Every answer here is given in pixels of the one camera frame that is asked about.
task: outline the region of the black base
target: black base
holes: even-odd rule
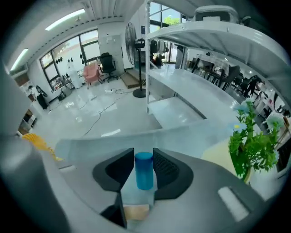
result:
[[[132,92],[133,96],[136,98],[145,98],[146,96],[146,90],[145,89],[136,89]]]

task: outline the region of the tree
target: tree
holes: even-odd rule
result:
[[[180,23],[180,19],[172,19],[171,15],[169,15],[168,17],[166,17],[164,19],[164,23],[168,24],[168,25],[175,25],[175,24],[179,24]]]

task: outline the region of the green plant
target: green plant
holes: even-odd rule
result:
[[[180,19],[176,18],[176,19],[173,19],[171,17],[171,15],[169,15],[168,17],[166,17],[164,19],[164,23],[168,24],[168,25],[175,25],[175,24],[179,24],[180,23]]]
[[[237,175],[245,179],[248,170],[261,169],[269,171],[277,163],[275,146],[277,144],[277,134],[279,123],[274,121],[273,129],[269,134],[262,132],[254,135],[254,113],[252,102],[247,101],[244,106],[238,109],[237,119],[245,124],[246,128],[234,131],[230,137],[229,152]]]

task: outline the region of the shelf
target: shelf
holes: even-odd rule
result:
[[[255,29],[229,22],[189,21],[161,28],[146,38],[214,51],[246,64],[264,77],[290,65],[288,54],[275,40]]]
[[[186,70],[173,69],[150,70],[149,75],[178,93],[205,118],[215,119],[225,126],[237,122],[233,111],[237,101],[206,79]]]
[[[149,104],[149,110],[163,128],[174,128],[203,120],[178,97],[152,102]]]

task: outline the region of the black stand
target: black stand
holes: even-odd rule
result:
[[[138,65],[140,68],[140,88],[136,89],[132,92],[133,96],[136,98],[145,98],[146,96],[146,90],[142,88],[141,85],[141,61],[140,61],[140,49],[137,49],[138,51]]]

